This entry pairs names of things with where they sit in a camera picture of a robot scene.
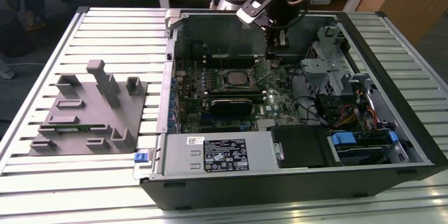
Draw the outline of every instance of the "motherboard chip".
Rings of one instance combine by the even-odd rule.
[[[247,84],[247,74],[244,72],[230,72],[227,83],[232,86],[244,86]]]

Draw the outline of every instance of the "blue tab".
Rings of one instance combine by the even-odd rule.
[[[134,162],[148,163],[150,162],[150,153],[136,153],[135,157],[134,157]]]
[[[396,143],[396,142],[399,141],[399,136],[398,136],[398,134],[395,133],[395,131],[390,131],[388,135],[390,135],[390,137],[391,137],[391,139],[392,139],[392,142]]]
[[[334,145],[356,144],[352,132],[336,132],[334,136],[331,136],[331,140],[334,141]]]

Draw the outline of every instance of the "floor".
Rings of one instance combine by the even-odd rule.
[[[207,8],[210,0],[172,0],[174,7]],[[0,139],[8,129],[8,120],[15,118],[20,105],[28,95],[54,48],[71,22],[79,6],[95,7],[159,7],[159,0],[47,0],[47,23],[42,31],[31,34],[36,50],[20,58],[0,59],[16,72],[12,80],[0,78]],[[4,0],[0,0],[0,9],[4,9]],[[435,25],[416,49],[435,68],[439,75],[448,82],[448,16],[444,15]]]

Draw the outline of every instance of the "metal slotted table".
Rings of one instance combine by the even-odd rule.
[[[134,179],[134,154],[28,156],[31,139],[59,93],[58,76],[90,81],[103,59],[118,81],[150,83],[138,148],[156,142],[166,9],[91,8],[78,13],[0,143],[2,223],[446,223],[448,171],[375,197],[195,211],[162,211]],[[350,15],[422,122],[448,154],[448,87],[387,18]],[[352,51],[356,64],[363,63]]]

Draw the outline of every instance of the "sticker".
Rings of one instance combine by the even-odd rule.
[[[187,144],[203,144],[204,137],[203,136],[188,136]]]
[[[76,128],[55,128],[58,132],[79,132]]]
[[[250,170],[246,139],[204,140],[204,170],[234,172]]]

